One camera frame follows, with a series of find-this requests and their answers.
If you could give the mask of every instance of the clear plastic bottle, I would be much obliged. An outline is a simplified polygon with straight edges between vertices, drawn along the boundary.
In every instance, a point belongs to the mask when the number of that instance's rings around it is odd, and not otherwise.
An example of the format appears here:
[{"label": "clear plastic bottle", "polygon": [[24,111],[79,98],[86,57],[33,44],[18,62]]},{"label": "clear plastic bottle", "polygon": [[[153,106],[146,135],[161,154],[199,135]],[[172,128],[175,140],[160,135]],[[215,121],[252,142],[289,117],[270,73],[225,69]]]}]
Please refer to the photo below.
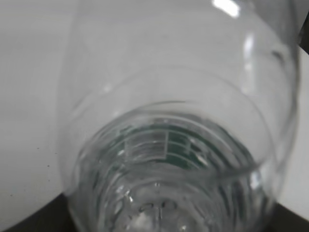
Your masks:
[{"label": "clear plastic bottle", "polygon": [[59,84],[81,232],[253,232],[295,132],[288,0],[82,0]]}]

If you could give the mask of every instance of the white background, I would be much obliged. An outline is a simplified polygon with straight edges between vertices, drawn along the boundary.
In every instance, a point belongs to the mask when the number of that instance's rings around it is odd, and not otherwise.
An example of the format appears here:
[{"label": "white background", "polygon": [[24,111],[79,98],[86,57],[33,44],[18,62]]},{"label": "white background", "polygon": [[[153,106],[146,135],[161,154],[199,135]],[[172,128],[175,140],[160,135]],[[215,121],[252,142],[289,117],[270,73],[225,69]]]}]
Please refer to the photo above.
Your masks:
[{"label": "white background", "polygon": [[[309,1],[298,3],[303,21]],[[0,2],[0,231],[61,192],[56,85],[75,5],[75,0]],[[280,202],[309,219],[309,56],[301,55],[300,127]]]}]

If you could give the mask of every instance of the dark surface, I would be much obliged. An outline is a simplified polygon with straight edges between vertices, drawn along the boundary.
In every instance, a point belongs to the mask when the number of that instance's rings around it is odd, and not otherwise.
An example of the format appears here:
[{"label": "dark surface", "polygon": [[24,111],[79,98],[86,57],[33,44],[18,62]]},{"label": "dark surface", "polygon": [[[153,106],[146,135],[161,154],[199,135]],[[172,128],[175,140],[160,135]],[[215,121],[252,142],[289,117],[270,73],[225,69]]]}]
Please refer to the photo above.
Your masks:
[{"label": "dark surface", "polygon": [[[43,209],[5,232],[77,232],[67,210],[66,199],[58,196]],[[277,205],[270,225],[263,232],[309,232],[309,222]]]}]

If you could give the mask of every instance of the white surface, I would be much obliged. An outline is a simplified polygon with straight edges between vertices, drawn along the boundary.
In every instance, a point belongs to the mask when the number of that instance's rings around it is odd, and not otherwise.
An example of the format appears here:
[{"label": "white surface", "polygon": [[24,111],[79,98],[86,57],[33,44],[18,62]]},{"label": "white surface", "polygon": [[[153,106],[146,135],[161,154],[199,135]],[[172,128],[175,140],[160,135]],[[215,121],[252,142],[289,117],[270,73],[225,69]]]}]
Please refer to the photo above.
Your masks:
[{"label": "white surface", "polygon": [[280,203],[309,220],[309,56],[300,55],[299,124]]},{"label": "white surface", "polygon": [[[74,6],[75,0],[0,2],[0,231],[61,192],[55,99]],[[298,139],[281,203],[309,219],[309,56],[301,55]]]}]

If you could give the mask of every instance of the transparent plastic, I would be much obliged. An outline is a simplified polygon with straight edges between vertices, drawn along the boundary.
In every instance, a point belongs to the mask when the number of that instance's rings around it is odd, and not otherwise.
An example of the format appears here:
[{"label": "transparent plastic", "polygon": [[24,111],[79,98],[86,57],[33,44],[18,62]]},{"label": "transparent plastic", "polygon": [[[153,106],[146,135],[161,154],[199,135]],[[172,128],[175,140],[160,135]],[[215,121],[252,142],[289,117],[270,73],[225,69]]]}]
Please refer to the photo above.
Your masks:
[{"label": "transparent plastic", "polygon": [[253,232],[296,128],[288,0],[82,0],[58,95],[81,232]]}]

